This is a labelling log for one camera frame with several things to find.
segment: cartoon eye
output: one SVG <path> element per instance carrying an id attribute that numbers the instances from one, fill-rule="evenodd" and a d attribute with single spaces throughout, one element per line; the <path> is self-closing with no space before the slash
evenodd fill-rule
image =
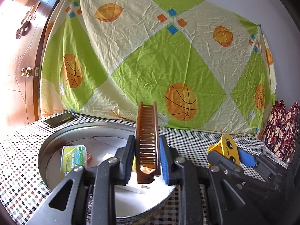
<path id="1" fill-rule="evenodd" d="M 233 163 L 236 162 L 236 159 L 235 159 L 233 156 L 231 156 L 231 157 L 229 158 L 229 160 L 232 161 Z"/>
<path id="2" fill-rule="evenodd" d="M 229 148 L 230 150 L 233 149 L 233 146 L 232 146 L 232 144 L 230 143 L 230 141 L 229 141 L 228 139 L 226 140 L 226 145 L 228 146 L 228 148 Z"/>

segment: wooden door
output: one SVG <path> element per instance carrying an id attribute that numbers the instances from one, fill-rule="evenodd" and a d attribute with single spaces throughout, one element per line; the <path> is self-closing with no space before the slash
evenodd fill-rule
<path id="1" fill-rule="evenodd" d="M 47 22 L 60 0 L 16 0 L 23 5 L 9 5 L 0 17 L 0 57 L 2 64 L 2 99 L 11 129 L 39 119 L 39 76 Z M 26 12 L 34 9 L 22 36 L 16 37 Z"/>

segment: comb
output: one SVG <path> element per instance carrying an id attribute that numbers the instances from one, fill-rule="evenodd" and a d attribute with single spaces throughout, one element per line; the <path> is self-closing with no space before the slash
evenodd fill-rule
<path id="1" fill-rule="evenodd" d="M 139 103 L 136 120 L 136 176 L 139 184 L 150 184 L 161 174 L 156 102 Z"/>

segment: smartphone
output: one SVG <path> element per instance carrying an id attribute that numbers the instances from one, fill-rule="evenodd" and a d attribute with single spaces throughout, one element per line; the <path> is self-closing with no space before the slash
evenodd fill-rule
<path id="1" fill-rule="evenodd" d="M 44 124 L 48 125 L 50 128 L 53 128 L 59 124 L 62 124 L 68 120 L 76 118 L 76 115 L 71 112 L 66 112 L 55 116 L 53 118 L 49 118 L 47 120 L 43 120 Z"/>

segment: green and white sheet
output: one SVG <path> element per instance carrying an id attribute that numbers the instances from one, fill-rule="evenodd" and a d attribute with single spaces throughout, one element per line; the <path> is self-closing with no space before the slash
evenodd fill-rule
<path id="1" fill-rule="evenodd" d="M 40 105 L 259 136 L 275 101 L 260 25 L 205 0 L 62 0 L 46 30 Z"/>

